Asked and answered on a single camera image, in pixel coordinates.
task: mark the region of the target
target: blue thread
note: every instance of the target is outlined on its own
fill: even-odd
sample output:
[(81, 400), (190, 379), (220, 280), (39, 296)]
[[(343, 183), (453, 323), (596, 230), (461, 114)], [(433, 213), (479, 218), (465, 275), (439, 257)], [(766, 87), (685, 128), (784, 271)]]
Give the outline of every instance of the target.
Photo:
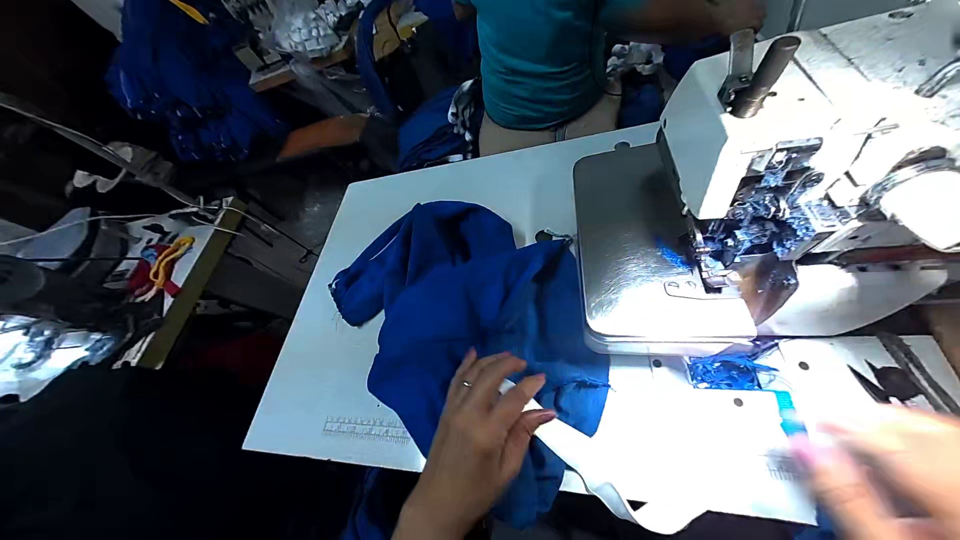
[(657, 238), (657, 251), (660, 252), (661, 257), (665, 258), (667, 262), (673, 264), (677, 268), (683, 268), (683, 270), (689, 270), (692, 268), (684, 256), (670, 249), (670, 246), (666, 245), (666, 242), (659, 238)]
[(690, 382), (696, 388), (715, 390), (762, 390), (757, 373), (778, 371), (756, 360), (776, 346), (776, 341), (758, 344), (749, 353), (721, 353), (720, 355), (692, 357), (687, 361)]

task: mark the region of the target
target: metal plate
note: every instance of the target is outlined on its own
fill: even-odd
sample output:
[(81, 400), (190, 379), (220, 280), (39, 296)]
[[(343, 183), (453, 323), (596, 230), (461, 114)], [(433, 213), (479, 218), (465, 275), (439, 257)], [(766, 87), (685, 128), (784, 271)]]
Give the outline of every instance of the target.
[(665, 282), (701, 281), (661, 253), (660, 246), (683, 253), (679, 241), (685, 233), (676, 180), (663, 163), (661, 144), (662, 138), (574, 165), (579, 261), (593, 348), (605, 340), (662, 344), (756, 335), (739, 298), (666, 293)]

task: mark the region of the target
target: white table top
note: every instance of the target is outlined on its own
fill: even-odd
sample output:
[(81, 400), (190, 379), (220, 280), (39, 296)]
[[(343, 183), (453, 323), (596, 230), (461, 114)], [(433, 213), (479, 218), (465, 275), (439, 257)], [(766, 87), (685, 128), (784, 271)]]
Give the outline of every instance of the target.
[[(608, 152), (620, 141), (653, 142), (656, 131), (657, 125), (639, 126), (351, 185), (244, 448), (421, 470), (424, 458), (399, 419), (367, 391), (383, 314), (359, 329), (350, 327), (327, 284), (415, 203), (483, 205), (513, 225), (517, 246), (532, 243), (543, 229), (575, 233), (574, 163)], [(893, 363), (873, 338), (800, 341), (807, 344), (781, 345), (769, 360), (792, 382), (800, 412), (802, 406), (834, 410), (870, 401), (849, 374), (846, 356)], [(914, 348), (921, 357), (934, 356), (952, 378), (945, 386), (960, 397), (960, 381), (932, 338), (908, 342), (919, 343), (923, 350)], [(808, 370), (797, 369), (798, 357)], [(697, 493), (690, 504), (706, 501), (704, 509), (812, 523), (808, 496), (778, 462), (787, 441), (773, 394), (696, 390), (685, 380), (682, 358), (661, 357), (663, 369), (652, 367), (651, 360), (611, 356), (612, 391), (593, 440), (616, 474), (621, 494), (649, 502), (663, 490), (674, 497), (679, 493), (681, 501), (684, 493)], [(741, 405), (734, 405), (734, 398)], [(568, 472), (564, 489), (582, 492), (583, 484)]]
[[(483, 205), (513, 225), (517, 246), (534, 242), (545, 228), (574, 233), (574, 163), (609, 152), (619, 141), (653, 142), (656, 132), (656, 125), (639, 126), (352, 184), (244, 448), (420, 470), (423, 457), (396, 415), (367, 391), (383, 314), (362, 328), (350, 327), (327, 284), (415, 203)], [(356, 434), (344, 434), (349, 430)]]

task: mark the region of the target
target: white fabric strip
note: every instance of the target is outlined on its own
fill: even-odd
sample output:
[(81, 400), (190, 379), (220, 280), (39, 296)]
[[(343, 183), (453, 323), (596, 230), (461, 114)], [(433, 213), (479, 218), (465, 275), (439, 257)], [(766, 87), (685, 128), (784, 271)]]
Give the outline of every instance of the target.
[[(504, 380), (500, 393), (505, 393), (514, 384)], [(530, 400), (523, 410), (543, 408)], [(610, 512), (620, 519), (659, 534), (674, 534), (685, 528), (694, 518), (707, 511), (696, 493), (683, 490), (681, 485), (652, 488), (651, 493), (662, 493), (639, 510), (633, 510), (617, 491), (612, 480), (612, 471), (607, 471), (602, 453), (597, 452), (592, 439), (560, 420), (540, 426), (534, 435), (558, 455), (566, 465), (583, 479), (587, 490), (600, 498)]]

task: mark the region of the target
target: metal lever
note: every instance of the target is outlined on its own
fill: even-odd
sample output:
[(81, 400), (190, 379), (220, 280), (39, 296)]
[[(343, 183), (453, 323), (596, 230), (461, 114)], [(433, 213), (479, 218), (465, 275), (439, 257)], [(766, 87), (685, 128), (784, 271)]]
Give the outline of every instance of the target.
[(754, 77), (754, 41), (756, 34), (752, 28), (738, 30), (730, 34), (730, 64), (727, 67), (727, 79), (720, 86), (717, 98), (728, 106), (735, 93), (750, 85)]
[(933, 97), (953, 80), (957, 73), (960, 73), (960, 53), (953, 60), (942, 65), (933, 75), (930, 75), (929, 79), (917, 86), (914, 93), (920, 97)]
[(770, 88), (783, 74), (786, 65), (793, 60), (793, 55), (798, 48), (800, 48), (800, 38), (796, 36), (778, 37), (771, 43), (750, 85), (736, 92), (730, 114), (737, 118), (750, 118), (756, 115), (763, 106), (763, 100), (770, 93)]

